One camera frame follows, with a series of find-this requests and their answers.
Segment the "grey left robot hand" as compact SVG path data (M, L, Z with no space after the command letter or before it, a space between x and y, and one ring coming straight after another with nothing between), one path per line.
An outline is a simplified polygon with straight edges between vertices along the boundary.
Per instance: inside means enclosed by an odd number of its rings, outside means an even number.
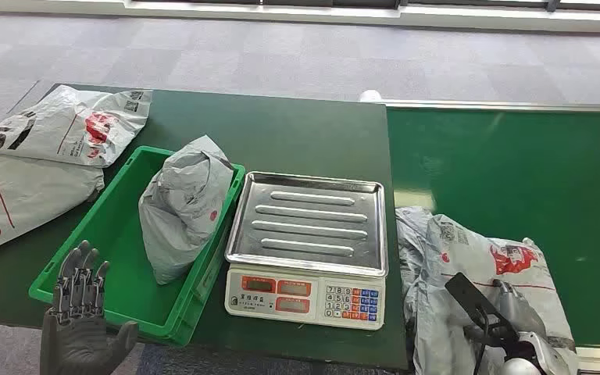
M124 323L110 339L105 320L105 279L98 249L87 240L69 251L54 285L41 331L40 374L111 374L137 344L139 326Z

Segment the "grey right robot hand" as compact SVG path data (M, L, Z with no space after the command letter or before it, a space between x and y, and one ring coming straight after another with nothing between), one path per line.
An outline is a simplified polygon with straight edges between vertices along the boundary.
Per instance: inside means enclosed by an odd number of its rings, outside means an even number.
M498 311L516 330L548 337L544 321L522 293L506 281L494 279L492 283L499 291L496 300Z

